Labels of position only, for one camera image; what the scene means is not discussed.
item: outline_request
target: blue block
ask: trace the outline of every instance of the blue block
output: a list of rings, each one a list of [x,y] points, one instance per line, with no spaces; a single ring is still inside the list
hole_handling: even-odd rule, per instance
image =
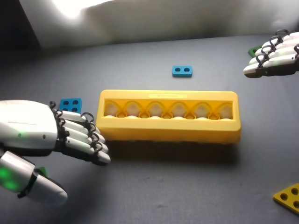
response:
[[[173,66],[172,67],[173,77],[191,77],[192,76],[192,66]]]
[[[63,111],[81,113],[82,99],[81,98],[62,99],[60,101],[59,109]]]

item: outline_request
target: gray backdrop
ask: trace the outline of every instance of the gray backdrop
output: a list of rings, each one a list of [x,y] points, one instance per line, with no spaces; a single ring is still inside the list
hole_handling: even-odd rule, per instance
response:
[[[235,91],[242,139],[235,147],[110,142],[107,167],[59,153],[29,158],[61,183],[68,202],[51,208],[0,191],[1,224],[294,224],[272,195],[299,182],[298,74],[246,78],[249,48],[270,36],[2,53],[0,99],[42,103],[81,97],[97,113],[104,89]],[[173,78],[191,65],[192,78]]]

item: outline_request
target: yellow tray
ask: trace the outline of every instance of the yellow tray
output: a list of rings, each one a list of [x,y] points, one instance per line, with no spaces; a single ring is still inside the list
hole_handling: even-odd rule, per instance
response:
[[[238,96],[228,91],[105,90],[96,125],[107,140],[235,143]]]

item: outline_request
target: robotic hand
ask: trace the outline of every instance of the robotic hand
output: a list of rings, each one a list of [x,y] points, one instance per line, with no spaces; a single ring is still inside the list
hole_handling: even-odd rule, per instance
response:
[[[90,113],[54,110],[33,101],[0,101],[0,185],[34,201],[61,205],[64,189],[21,156],[47,156],[52,151],[107,165],[105,139]]]
[[[287,76],[299,71],[299,32],[278,30],[262,48],[256,51],[249,65],[243,70],[246,77]]]

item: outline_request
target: round hole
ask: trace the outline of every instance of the round hole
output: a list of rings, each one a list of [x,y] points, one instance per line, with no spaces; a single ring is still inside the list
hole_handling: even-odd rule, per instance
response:
[[[280,195],[280,198],[281,198],[282,200],[286,201],[286,200],[288,199],[288,195],[285,194],[285,193],[283,193],[283,194]]]
[[[296,209],[299,209],[299,201],[294,201],[294,207],[295,207]]]
[[[292,188],[291,190],[293,195],[297,195],[298,194],[298,189],[297,188]]]

